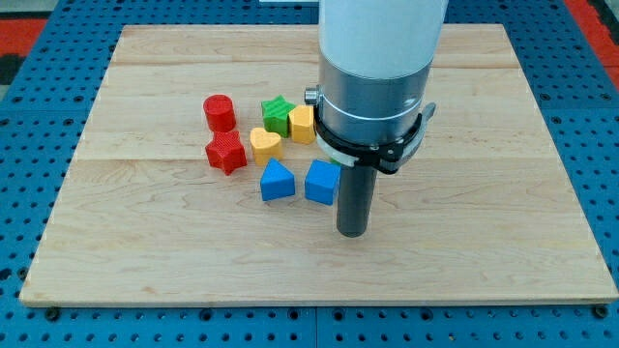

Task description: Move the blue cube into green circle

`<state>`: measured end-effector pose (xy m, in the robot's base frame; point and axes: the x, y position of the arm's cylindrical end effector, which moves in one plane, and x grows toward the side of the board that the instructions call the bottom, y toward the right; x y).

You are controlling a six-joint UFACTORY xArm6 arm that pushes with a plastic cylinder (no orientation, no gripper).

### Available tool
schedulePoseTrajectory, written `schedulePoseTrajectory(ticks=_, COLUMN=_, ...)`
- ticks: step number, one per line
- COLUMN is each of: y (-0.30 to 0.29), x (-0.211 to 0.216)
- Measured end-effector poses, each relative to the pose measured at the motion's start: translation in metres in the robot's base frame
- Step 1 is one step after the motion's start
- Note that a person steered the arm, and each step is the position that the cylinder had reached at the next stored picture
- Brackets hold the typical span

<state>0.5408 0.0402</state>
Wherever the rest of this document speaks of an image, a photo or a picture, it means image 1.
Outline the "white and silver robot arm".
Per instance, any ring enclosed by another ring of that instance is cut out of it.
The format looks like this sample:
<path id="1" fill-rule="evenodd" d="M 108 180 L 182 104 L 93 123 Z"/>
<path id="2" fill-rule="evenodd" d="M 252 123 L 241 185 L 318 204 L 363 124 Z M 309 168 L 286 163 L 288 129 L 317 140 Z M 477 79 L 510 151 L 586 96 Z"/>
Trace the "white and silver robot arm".
<path id="1" fill-rule="evenodd" d="M 414 125 L 448 0 L 321 0 L 320 117 L 336 137 L 383 145 Z"/>

